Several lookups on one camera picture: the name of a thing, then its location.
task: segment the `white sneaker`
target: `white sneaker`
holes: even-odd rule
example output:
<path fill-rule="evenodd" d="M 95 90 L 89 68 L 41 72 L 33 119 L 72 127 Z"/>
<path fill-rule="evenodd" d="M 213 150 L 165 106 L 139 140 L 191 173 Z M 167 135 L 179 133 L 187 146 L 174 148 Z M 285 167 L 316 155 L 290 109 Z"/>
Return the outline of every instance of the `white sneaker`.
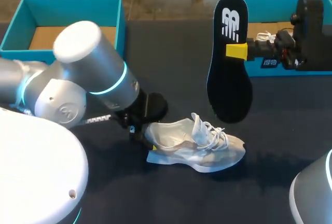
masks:
<path fill-rule="evenodd" d="M 145 137 L 154 145 L 149 163 L 191 166 L 202 173 L 221 171 L 238 163 L 245 154 L 244 142 L 227 135 L 222 128 L 203 122 L 195 113 L 191 119 L 174 123 L 151 123 Z"/>

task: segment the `shoe tongue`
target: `shoe tongue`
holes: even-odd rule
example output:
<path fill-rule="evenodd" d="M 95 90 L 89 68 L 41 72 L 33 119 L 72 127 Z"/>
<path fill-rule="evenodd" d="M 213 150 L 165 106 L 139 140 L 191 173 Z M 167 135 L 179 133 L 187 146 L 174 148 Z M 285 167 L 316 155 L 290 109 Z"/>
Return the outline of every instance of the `shoe tongue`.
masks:
<path fill-rule="evenodd" d="M 195 113 L 191 114 L 192 119 L 194 120 L 194 125 L 192 129 L 192 139 L 199 145 L 205 146 L 209 144 L 210 132 L 203 121 Z"/>

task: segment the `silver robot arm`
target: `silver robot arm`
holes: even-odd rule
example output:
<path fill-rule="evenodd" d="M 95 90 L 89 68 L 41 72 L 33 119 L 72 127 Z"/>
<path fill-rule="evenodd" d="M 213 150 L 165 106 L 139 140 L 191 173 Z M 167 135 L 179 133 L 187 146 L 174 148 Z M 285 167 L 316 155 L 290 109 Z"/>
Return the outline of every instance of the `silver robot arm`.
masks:
<path fill-rule="evenodd" d="M 55 40 L 53 53 L 50 66 L 0 59 L 0 102 L 66 128 L 84 116 L 87 92 L 121 116 L 131 106 L 141 108 L 137 98 L 144 93 L 138 81 L 96 24 L 68 26 Z"/>
<path fill-rule="evenodd" d="M 77 125 L 86 109 L 86 92 L 66 80 L 61 64 L 0 59 L 0 101 L 28 109 L 36 117 L 66 128 Z"/>

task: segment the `cardboard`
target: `cardboard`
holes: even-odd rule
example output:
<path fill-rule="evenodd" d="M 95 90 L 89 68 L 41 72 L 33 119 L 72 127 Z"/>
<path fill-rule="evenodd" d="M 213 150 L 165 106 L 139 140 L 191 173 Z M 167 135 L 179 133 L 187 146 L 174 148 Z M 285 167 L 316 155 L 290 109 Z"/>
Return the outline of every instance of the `cardboard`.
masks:
<path fill-rule="evenodd" d="M 57 36 L 66 26 L 37 27 L 29 46 L 29 50 L 51 50 Z M 100 27 L 106 38 L 114 45 L 116 27 Z"/>
<path fill-rule="evenodd" d="M 287 29 L 289 32 L 292 32 L 293 27 L 290 22 L 249 23 L 247 37 L 256 39 L 258 33 L 266 33 L 266 31 L 274 35 L 282 29 Z"/>

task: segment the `cardboard box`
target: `cardboard box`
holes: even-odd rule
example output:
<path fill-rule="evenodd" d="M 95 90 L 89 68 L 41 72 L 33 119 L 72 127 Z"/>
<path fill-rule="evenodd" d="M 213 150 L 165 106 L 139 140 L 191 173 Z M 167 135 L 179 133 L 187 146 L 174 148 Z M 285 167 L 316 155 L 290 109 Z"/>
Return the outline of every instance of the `cardboard box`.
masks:
<path fill-rule="evenodd" d="M 8 27 L 3 58 L 51 64 L 57 35 L 70 24 L 92 21 L 101 27 L 120 56 L 125 49 L 126 19 L 122 0 L 21 0 Z"/>
<path fill-rule="evenodd" d="M 65 29 L 65 26 L 42 26 L 37 27 L 32 37 L 29 50 L 51 50 L 57 36 Z M 114 46 L 116 27 L 100 26 L 103 34 Z"/>
<path fill-rule="evenodd" d="M 287 29 L 292 32 L 289 23 L 295 13 L 298 0 L 245 0 L 248 7 L 248 37 L 256 39 L 258 33 L 268 31 L 276 34 L 278 30 Z M 332 1 L 322 0 L 324 4 L 323 24 L 332 24 Z M 277 68 L 261 68 L 263 58 L 245 62 L 250 77 L 264 76 L 300 76 L 300 75 L 332 75 L 332 72 L 303 72 L 285 70 L 281 64 Z"/>

